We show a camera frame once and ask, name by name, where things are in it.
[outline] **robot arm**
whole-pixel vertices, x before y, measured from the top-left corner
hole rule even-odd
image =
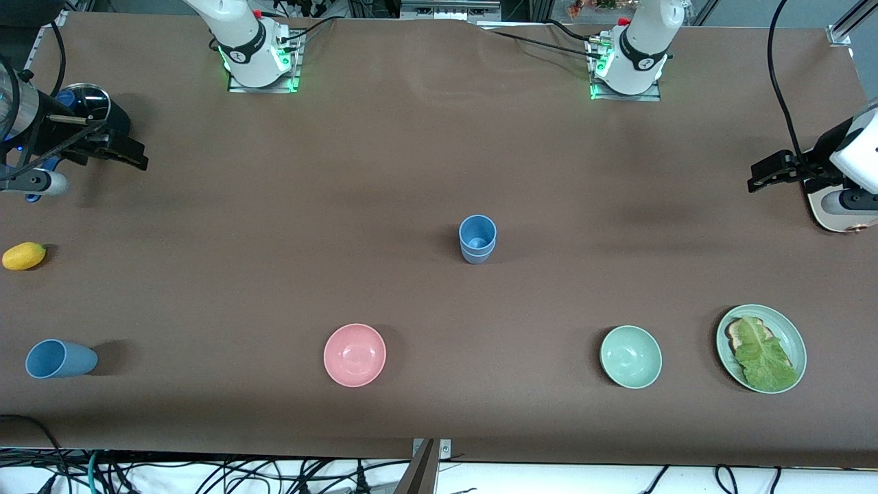
[[[803,182],[808,194],[834,187],[820,207],[827,214],[878,212],[878,99],[795,156],[782,150],[751,167],[751,193],[769,185]]]
[[[289,27],[258,18],[247,0],[184,0],[198,12],[219,43],[226,68],[242,85],[259,88],[274,83],[291,69],[280,56]]]
[[[682,0],[641,0],[629,25],[601,33],[609,50],[595,75],[621,94],[637,95],[650,89],[661,77],[667,49],[685,16]]]

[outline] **light green bowl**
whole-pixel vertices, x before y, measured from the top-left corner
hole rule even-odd
[[[747,380],[744,378],[744,369],[742,369],[738,364],[738,361],[735,360],[735,353],[731,350],[729,335],[726,334],[729,325],[734,323],[736,319],[740,319],[744,316],[753,316],[762,319],[762,321],[765,322],[766,327],[781,341],[781,348],[787,353],[789,362],[793,364],[795,372],[799,374],[798,379],[796,379],[788,388],[780,391],[763,391],[747,384]],[[723,362],[725,370],[729,371],[729,374],[735,378],[735,381],[740,382],[741,385],[747,389],[752,389],[757,393],[765,393],[766,395],[776,395],[778,393],[790,391],[799,383],[799,381],[802,380],[802,376],[805,375],[805,366],[808,364],[808,354],[805,352],[805,342],[802,341],[802,335],[799,334],[799,330],[795,328],[793,323],[791,323],[790,320],[780,312],[764,305],[753,303],[735,307],[726,313],[723,320],[719,322],[719,327],[716,328],[716,352],[719,353],[719,359]]]
[[[619,326],[601,344],[601,366],[610,379],[630,389],[646,388],[661,373],[656,338],[636,326]]]

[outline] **stacked blue cups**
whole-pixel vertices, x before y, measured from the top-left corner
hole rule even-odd
[[[497,244],[497,226],[483,214],[474,214],[460,223],[457,235],[460,237],[460,251],[466,262],[472,265],[487,261]]]

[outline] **brown table surface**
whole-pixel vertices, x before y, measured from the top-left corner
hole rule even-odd
[[[576,47],[552,29],[515,32]],[[63,446],[400,457],[444,437],[469,460],[878,461],[875,235],[822,232],[794,185],[746,191],[789,143],[766,30],[681,30],[658,104],[592,101],[580,58],[457,21],[337,22],[285,96],[228,94],[200,18],[74,14],[63,33],[66,82],[104,86],[150,157],[66,163],[71,192],[36,205],[0,197],[5,245],[55,245],[0,273],[0,409]],[[776,50],[804,145],[864,102],[822,31]],[[56,63],[47,37],[39,87]],[[474,213],[499,228],[480,266],[457,245]],[[719,317],[747,302],[804,337],[788,393],[717,359]],[[362,389],[321,360],[352,322],[388,346]],[[647,389],[601,371],[626,323],[661,345]],[[95,347],[96,375],[28,377],[43,338]]]

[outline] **lettuce leaf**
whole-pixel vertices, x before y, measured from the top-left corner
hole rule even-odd
[[[782,391],[798,379],[799,374],[789,364],[787,353],[777,337],[769,337],[764,325],[756,317],[744,316],[738,326],[741,346],[735,359],[744,369],[744,378],[760,391]]]

